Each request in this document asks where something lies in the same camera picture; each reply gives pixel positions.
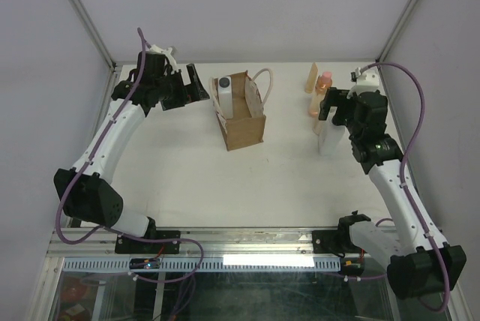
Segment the orange bottle pink cap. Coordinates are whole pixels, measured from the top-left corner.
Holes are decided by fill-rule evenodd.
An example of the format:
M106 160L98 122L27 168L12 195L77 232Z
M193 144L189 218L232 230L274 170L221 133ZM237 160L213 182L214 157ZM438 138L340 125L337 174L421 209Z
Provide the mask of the orange bottle pink cap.
M307 109L309 116L317 117L320 111L320 103L326 96L326 92L332 86L332 72L325 71L317 77L314 89L312 91L312 98Z

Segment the white bottle black cap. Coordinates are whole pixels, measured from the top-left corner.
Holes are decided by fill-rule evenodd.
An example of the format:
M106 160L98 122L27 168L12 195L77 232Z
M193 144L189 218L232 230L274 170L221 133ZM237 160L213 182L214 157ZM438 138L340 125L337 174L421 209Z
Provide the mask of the white bottle black cap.
M217 81L217 95L220 110L225 119L232 119L233 112L233 82L230 76L222 76Z
M335 125L329 118L323 122L318 135L318 151L321 156L330 156L334 153L344 136L345 127Z

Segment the cream round bottle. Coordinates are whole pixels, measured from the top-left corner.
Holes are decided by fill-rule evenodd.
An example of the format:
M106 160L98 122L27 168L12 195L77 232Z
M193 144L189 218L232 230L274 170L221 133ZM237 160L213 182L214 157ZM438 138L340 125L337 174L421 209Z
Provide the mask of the cream round bottle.
M314 125L313 125L313 132L316 135L319 135L321 133L321 130L323 129L323 125L324 125L324 121L316 118L315 122L314 122Z

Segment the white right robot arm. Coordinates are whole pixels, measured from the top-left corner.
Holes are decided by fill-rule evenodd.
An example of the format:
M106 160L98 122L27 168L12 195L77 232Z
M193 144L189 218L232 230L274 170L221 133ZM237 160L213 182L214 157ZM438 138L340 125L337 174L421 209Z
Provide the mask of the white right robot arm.
M322 244L333 253L356 248L370 254L385 270L399 299L422 299L442 293L448 299L466 264L459 245L451 245L426 212L407 175L406 156L386 133L388 100L380 91L350 94L330 88L319 105L325 124L319 150L326 153L349 134L352 155L374 184L397 231L388 237L365 214L354 211L339 219L334 235Z

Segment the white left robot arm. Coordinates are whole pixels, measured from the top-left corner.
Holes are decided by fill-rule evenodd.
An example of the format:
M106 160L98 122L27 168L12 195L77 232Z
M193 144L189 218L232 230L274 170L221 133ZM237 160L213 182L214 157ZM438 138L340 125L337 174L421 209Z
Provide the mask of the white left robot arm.
M194 64L187 64L190 82L170 49L156 46L140 52L136 67L113 89L106 116L82 156L69 169L58 169L54 185L65 215L131 236L141 252L157 244L155 220L128 208L113 188L113 176L130 138L156 106L162 110L209 99Z

